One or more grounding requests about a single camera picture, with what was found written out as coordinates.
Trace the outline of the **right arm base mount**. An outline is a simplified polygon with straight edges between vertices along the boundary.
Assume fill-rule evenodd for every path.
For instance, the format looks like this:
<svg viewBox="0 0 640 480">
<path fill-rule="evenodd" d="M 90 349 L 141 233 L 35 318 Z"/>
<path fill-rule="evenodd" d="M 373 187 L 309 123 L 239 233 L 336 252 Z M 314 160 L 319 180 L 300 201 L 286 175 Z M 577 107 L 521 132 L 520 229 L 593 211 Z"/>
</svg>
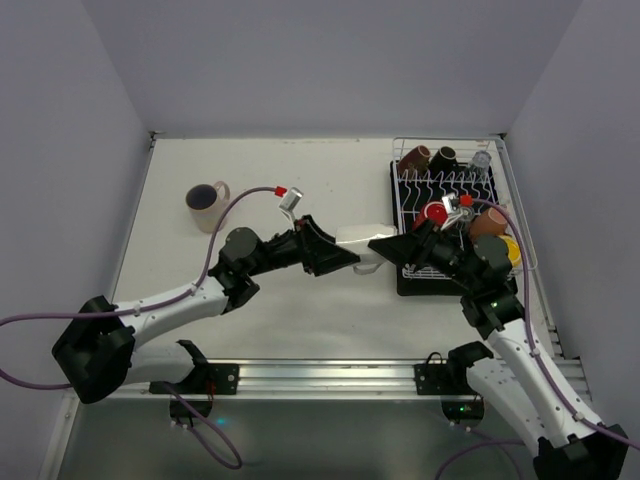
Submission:
<svg viewBox="0 0 640 480">
<path fill-rule="evenodd" d="M 456 347 L 446 356 L 432 352 L 413 365 L 416 393 L 439 396 L 442 413 L 454 425 L 476 427 L 484 418 L 485 404 L 469 386 L 466 373 L 486 358 L 493 359 L 494 354 L 478 341 Z"/>
</svg>

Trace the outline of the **terracotta orange cup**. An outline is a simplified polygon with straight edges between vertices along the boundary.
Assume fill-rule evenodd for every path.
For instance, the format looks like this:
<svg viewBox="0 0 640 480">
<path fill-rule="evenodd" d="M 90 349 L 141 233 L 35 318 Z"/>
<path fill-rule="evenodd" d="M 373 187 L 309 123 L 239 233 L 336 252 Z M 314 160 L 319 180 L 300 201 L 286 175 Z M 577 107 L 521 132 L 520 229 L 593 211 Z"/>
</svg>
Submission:
<svg viewBox="0 0 640 480">
<path fill-rule="evenodd" d="M 508 221 L 496 208 L 489 207 L 470 223 L 468 236 L 475 241 L 479 236 L 501 236 L 506 234 Z"/>
</svg>

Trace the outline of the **red mug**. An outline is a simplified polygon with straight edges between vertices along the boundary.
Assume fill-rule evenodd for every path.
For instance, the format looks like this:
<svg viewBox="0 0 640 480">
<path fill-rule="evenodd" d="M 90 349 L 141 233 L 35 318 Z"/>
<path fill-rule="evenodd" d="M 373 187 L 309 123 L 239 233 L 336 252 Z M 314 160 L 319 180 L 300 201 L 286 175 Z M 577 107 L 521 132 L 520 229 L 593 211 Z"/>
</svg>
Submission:
<svg viewBox="0 0 640 480">
<path fill-rule="evenodd" d="M 412 230 L 416 231 L 425 222 L 431 221 L 436 227 L 443 228 L 449 219 L 446 207 L 441 201 L 431 201 L 424 204 L 412 224 Z"/>
</svg>

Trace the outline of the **pink beige mug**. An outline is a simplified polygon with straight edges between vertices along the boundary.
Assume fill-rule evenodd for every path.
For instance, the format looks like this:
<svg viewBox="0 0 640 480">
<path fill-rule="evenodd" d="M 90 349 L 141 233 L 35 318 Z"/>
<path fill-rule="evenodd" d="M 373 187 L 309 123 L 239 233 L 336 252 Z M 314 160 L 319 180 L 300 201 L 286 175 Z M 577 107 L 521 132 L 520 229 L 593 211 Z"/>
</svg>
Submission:
<svg viewBox="0 0 640 480">
<path fill-rule="evenodd" d="M 230 188 L 224 181 L 195 185 L 187 192 L 186 206 L 201 232 L 207 234 L 214 232 L 230 202 L 230 197 Z"/>
</svg>

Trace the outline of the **yellow mug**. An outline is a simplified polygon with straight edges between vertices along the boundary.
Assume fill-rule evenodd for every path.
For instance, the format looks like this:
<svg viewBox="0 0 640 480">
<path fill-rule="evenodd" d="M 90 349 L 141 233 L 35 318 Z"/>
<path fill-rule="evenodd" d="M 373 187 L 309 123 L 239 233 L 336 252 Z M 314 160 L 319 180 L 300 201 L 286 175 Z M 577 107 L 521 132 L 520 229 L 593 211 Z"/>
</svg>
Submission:
<svg viewBox="0 0 640 480">
<path fill-rule="evenodd" d="M 499 239 L 506 245 L 507 256 L 512 267 L 519 267 L 522 264 L 522 254 L 519 243 L 510 235 L 500 235 Z"/>
</svg>

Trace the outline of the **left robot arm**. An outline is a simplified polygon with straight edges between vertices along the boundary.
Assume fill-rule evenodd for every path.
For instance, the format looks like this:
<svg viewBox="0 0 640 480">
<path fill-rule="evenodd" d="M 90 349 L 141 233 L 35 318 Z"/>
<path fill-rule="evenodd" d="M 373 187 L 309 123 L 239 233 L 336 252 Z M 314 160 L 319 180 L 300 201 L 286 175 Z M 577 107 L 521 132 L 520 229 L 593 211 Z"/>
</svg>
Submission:
<svg viewBox="0 0 640 480">
<path fill-rule="evenodd" d="M 254 277 L 292 265 L 322 276 L 357 263 L 311 216 L 263 241 L 251 229 L 231 231 L 216 265 L 187 286 L 122 305 L 87 301 L 52 348 L 52 355 L 84 404 L 131 383 L 164 383 L 180 393 L 212 394 L 215 375 L 191 340 L 153 350 L 150 342 L 188 323 L 230 313 L 259 291 Z"/>
</svg>

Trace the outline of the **clear drinking glass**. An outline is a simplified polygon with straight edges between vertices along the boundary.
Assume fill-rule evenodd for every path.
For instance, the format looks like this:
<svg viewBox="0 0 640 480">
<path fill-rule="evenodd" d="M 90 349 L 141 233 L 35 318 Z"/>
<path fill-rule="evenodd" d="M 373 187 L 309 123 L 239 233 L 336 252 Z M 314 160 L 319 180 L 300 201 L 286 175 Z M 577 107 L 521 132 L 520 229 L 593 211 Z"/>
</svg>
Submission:
<svg viewBox="0 0 640 480">
<path fill-rule="evenodd" d="M 472 207 L 459 207 L 448 218 L 447 231 L 464 234 L 474 221 L 476 213 Z"/>
</svg>

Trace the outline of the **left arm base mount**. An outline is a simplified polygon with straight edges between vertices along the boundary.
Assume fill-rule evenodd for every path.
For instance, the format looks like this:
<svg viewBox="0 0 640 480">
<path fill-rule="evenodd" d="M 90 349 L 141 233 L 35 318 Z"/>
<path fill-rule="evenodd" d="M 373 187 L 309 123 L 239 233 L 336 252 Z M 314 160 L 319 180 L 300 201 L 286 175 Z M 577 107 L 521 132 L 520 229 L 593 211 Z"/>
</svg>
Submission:
<svg viewBox="0 0 640 480">
<path fill-rule="evenodd" d="M 192 368 L 183 380 L 170 383 L 184 401 L 173 397 L 169 403 L 169 415 L 176 423 L 186 421 L 193 427 L 197 419 L 193 411 L 208 417 L 216 395 L 237 393 L 240 367 L 236 363 L 211 363 L 189 340 L 179 340 L 178 344 L 190 355 Z"/>
</svg>

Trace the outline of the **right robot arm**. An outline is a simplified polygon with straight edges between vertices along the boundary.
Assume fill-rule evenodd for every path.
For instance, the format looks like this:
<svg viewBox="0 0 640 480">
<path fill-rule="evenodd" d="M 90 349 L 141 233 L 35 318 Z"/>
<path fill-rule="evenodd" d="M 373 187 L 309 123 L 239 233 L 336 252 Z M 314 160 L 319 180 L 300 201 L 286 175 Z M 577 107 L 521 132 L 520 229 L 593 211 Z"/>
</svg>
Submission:
<svg viewBox="0 0 640 480">
<path fill-rule="evenodd" d="M 460 303 L 481 341 L 449 352 L 453 379 L 487 400 L 533 456 L 540 479 L 616 479 L 630 445 L 619 425 L 607 426 L 585 404 L 541 345 L 508 278 L 504 243 L 467 250 L 430 221 L 410 233 L 375 234 L 360 246 L 296 223 L 303 265 L 316 276 L 363 262 L 368 253 L 398 266 L 433 267 L 463 289 Z"/>
</svg>

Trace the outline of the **white mug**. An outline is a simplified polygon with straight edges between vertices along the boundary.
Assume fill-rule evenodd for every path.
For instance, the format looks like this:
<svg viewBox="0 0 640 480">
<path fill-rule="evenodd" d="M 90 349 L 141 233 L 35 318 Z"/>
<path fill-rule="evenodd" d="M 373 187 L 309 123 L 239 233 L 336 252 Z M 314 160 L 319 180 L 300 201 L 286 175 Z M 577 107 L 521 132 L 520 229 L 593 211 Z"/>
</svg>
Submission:
<svg viewBox="0 0 640 480">
<path fill-rule="evenodd" d="M 374 252 L 369 246 L 372 240 L 385 239 L 397 234 L 397 229 L 392 225 L 367 224 L 355 226 L 342 226 L 336 231 L 336 244 L 356 254 L 360 260 L 352 266 L 353 271 L 358 275 L 369 275 L 375 273 L 386 260 Z"/>
</svg>

